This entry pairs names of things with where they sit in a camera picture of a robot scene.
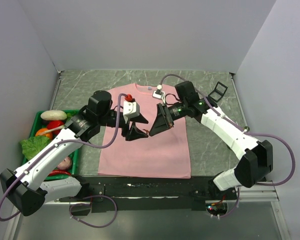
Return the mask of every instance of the red bell pepper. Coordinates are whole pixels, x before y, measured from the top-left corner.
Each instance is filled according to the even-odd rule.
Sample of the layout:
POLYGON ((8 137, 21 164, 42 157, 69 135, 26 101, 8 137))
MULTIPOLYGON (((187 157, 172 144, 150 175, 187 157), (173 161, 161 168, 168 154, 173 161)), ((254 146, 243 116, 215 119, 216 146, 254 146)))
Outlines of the red bell pepper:
MULTIPOLYGON (((50 121, 48 123, 48 125, 46 126, 47 129, 55 129, 57 127, 60 127, 62 125, 64 125, 65 123, 63 121, 60 121, 60 120, 55 120, 55 121, 50 121)), ((58 135, 60 133, 61 130, 55 130, 53 131, 52 133, 54 135, 58 135)))

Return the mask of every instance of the gray marble surface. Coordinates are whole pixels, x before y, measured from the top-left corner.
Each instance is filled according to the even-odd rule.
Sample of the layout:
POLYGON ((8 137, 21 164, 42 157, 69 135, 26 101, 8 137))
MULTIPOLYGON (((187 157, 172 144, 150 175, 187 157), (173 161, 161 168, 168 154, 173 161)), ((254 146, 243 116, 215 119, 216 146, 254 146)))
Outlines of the gray marble surface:
MULTIPOLYGON (((183 71, 183 70, 66 70, 61 73, 60 86, 53 109, 80 109, 88 103, 89 97, 96 90, 109 90, 115 87, 137 83, 143 86, 157 86, 161 78, 169 73, 178 74, 204 93, 210 93, 218 81, 228 90, 218 103, 225 114, 233 121, 244 126, 232 79, 227 72, 183 71)), ((165 84, 174 86, 181 80, 170 76, 165 84)), ((194 119, 186 118, 186 130, 191 158, 192 176, 213 176, 221 171, 233 168, 238 159, 226 144, 211 130, 200 125, 194 119)), ((93 137, 90 142, 101 145, 105 129, 93 137)), ((98 174, 100 149, 83 146, 81 149, 78 173, 82 176, 98 174)))

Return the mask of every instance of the orange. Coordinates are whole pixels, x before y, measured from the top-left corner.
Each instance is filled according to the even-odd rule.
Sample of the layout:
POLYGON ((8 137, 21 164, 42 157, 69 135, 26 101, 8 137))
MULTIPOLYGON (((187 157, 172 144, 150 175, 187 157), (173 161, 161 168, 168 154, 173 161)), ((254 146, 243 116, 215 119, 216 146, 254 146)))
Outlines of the orange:
MULTIPOLYGON (((39 129, 37 132, 36 132, 36 134, 35 134, 35 136, 39 136, 39 134, 40 133, 42 133, 42 132, 44 132, 44 131, 47 131, 47 130, 49 130, 48 128, 41 128, 41 129, 39 129)), ((44 135, 42 135, 42 136, 46 136, 46 137, 48 137, 48 138, 50 138, 51 140, 52 140, 52 138, 53 138, 53 134, 52 134, 52 132, 48 132, 48 133, 46 133, 46 134, 44 134, 44 135)))

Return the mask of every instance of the pink t-shirt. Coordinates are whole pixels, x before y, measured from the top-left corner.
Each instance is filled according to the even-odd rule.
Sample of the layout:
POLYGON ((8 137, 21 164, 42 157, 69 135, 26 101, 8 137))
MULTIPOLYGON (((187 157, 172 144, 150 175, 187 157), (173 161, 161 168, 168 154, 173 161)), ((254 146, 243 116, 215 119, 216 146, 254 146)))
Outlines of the pink t-shirt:
MULTIPOLYGON (((154 90, 156 87, 148 89, 148 86, 132 83, 110 89, 108 92, 112 95, 112 107, 117 105, 120 93, 131 94, 140 105, 140 113, 149 121, 148 124, 136 123, 136 126, 140 130, 150 131, 157 115, 157 104, 162 102, 152 97, 154 90)), ((164 84, 163 91, 177 96, 176 89, 172 86, 164 84)), ((166 100, 168 103, 176 102, 171 95, 166 100)), ((114 127, 105 129, 103 144, 111 140, 114 132, 114 127)), ((190 178, 185 118, 176 120, 172 129, 133 141, 125 141, 119 130, 114 143, 101 150, 98 173, 128 177, 190 178)))

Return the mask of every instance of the lettuce leaf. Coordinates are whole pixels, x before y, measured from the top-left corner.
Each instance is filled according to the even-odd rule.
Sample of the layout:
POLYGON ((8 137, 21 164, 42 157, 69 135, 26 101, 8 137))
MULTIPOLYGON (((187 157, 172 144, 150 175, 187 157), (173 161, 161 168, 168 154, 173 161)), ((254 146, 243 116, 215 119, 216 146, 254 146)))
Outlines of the lettuce leaf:
POLYGON ((29 161, 34 158, 42 149, 44 149, 51 142, 50 138, 46 136, 32 136, 28 139, 20 141, 22 146, 22 153, 29 161))

